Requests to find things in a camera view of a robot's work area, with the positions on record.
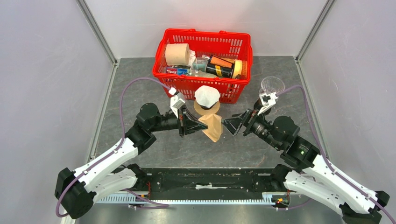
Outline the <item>white paper coffee filter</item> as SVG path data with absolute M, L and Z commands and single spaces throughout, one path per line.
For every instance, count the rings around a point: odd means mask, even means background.
M 220 99 L 220 92 L 207 85 L 200 86 L 194 94 L 195 101 L 204 109 L 211 109 Z

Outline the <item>round wooden dripper holder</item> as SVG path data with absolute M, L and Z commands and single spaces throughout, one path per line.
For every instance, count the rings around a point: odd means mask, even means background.
M 194 101 L 194 110 L 201 116 L 207 115 L 207 114 L 216 114 L 220 109 L 220 102 L 217 101 L 211 108 L 207 109 L 201 106 L 200 104 L 197 103 L 197 101 Z

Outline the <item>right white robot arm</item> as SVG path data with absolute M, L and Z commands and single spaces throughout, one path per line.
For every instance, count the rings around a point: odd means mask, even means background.
M 287 189 L 304 194 L 339 214 L 347 224 L 378 224 L 380 211 L 390 196 L 373 191 L 357 183 L 332 165 L 317 147 L 298 135 L 300 128 L 291 117 L 280 116 L 274 122 L 254 110 L 233 115 L 222 121 L 224 127 L 236 135 L 245 127 L 250 133 L 278 151 L 286 165 L 277 165 L 270 177 L 272 189 Z

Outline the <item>clear glass dripper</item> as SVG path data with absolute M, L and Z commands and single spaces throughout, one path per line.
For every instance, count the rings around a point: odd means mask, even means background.
M 259 90 L 259 93 L 280 93 L 282 91 L 285 90 L 285 84 L 284 82 L 277 77 L 274 76 L 269 76 L 269 77 L 265 77 L 262 81 L 261 81 L 261 88 Z

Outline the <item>brown paper coffee filter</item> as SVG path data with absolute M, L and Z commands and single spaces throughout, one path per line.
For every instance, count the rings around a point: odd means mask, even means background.
M 217 142 L 222 133 L 222 117 L 217 114 L 206 114 L 198 119 L 201 123 L 207 125 L 207 129 L 202 130 L 202 132 L 213 142 Z

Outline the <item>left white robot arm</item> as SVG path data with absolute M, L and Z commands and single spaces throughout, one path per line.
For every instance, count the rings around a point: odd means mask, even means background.
M 177 112 L 161 115 L 154 103 L 146 103 L 133 126 L 110 149 L 87 164 L 71 171 L 59 172 L 55 189 L 56 215 L 77 219 L 86 214 L 100 199 L 124 189 L 142 190 L 147 179 L 139 168 L 124 168 L 111 174 L 124 162 L 137 157 L 155 141 L 154 132 L 178 130 L 180 136 L 207 129 L 185 105 Z

